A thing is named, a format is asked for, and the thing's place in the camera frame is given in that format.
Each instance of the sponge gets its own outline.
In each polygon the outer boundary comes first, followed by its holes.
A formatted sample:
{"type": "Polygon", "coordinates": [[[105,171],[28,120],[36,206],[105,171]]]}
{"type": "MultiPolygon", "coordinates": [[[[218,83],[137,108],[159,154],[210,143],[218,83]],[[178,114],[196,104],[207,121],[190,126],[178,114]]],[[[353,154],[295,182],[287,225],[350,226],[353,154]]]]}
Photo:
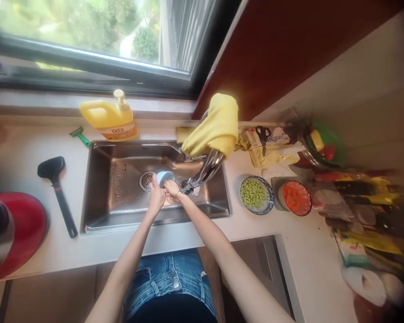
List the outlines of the sponge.
{"type": "Polygon", "coordinates": [[[193,132],[194,128],[181,128],[181,127],[177,127],[175,129],[175,133],[176,133],[176,143],[177,144],[182,144],[183,142],[185,142],[185,140],[187,139],[187,137],[193,132]]]}

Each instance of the hand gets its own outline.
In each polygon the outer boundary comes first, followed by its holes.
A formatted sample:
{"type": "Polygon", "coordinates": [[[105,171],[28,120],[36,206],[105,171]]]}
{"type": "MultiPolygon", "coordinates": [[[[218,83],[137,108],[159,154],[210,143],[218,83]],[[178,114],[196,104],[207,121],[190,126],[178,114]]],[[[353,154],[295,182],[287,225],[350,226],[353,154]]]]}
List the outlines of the hand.
{"type": "Polygon", "coordinates": [[[177,183],[175,183],[170,179],[165,181],[163,183],[163,186],[165,187],[167,196],[175,197],[176,199],[178,199],[179,195],[182,195],[182,193],[180,193],[180,189],[178,188],[177,183]]]}
{"type": "Polygon", "coordinates": [[[149,183],[149,188],[151,189],[151,196],[149,197],[147,215],[154,220],[162,206],[165,204],[166,192],[158,185],[157,175],[155,173],[153,173],[153,178],[151,183],[149,183]]]}

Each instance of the sink drain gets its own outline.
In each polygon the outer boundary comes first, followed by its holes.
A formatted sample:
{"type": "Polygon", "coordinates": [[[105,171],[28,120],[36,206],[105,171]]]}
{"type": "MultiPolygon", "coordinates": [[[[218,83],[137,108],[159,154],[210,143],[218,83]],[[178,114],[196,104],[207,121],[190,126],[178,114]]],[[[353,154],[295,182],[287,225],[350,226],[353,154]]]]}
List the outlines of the sink drain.
{"type": "Polygon", "coordinates": [[[139,178],[139,186],[146,192],[151,192],[151,189],[149,188],[149,184],[151,183],[151,180],[153,179],[153,174],[156,174],[153,171],[147,171],[141,175],[139,178]]]}

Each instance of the person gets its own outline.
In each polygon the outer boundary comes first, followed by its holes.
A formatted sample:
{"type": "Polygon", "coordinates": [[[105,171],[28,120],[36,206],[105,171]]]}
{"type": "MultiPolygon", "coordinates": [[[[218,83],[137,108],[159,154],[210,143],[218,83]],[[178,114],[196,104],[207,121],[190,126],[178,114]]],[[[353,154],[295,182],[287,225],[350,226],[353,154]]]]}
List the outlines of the person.
{"type": "Polygon", "coordinates": [[[150,227],[166,197],[182,204],[215,257],[248,323],[293,322],[239,257],[220,228],[178,185],[150,183],[147,213],[114,265],[86,323],[217,322],[209,280],[196,249],[141,258],[150,227]]]}

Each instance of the white countertop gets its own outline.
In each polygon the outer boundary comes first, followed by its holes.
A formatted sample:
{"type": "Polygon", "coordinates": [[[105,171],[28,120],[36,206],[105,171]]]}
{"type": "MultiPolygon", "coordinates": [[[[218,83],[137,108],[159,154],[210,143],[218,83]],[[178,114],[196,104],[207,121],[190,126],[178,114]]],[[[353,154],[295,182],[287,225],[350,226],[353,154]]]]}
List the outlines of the white countertop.
{"type": "MultiPolygon", "coordinates": [[[[141,139],[175,139],[175,127],[156,122],[140,128],[141,139]]],[[[68,133],[75,126],[7,126],[9,137],[0,145],[0,191],[19,191],[38,198],[50,217],[45,241],[35,255],[8,278],[61,271],[118,259],[135,229],[79,235],[70,239],[48,180],[37,176],[37,166],[63,156],[66,170],[61,186],[79,230],[89,149],[68,133]]],[[[94,129],[84,134],[102,139],[94,129]]],[[[357,322],[352,291],[341,275],[341,258],[324,218],[318,214],[297,217],[275,208],[265,216],[254,215],[239,201],[236,187],[243,174],[261,175],[246,152],[236,152],[225,162],[232,215],[214,222],[229,240],[276,234],[287,288],[297,322],[357,322]]],[[[152,227],[144,255],[202,246],[191,222],[152,227]]]]}

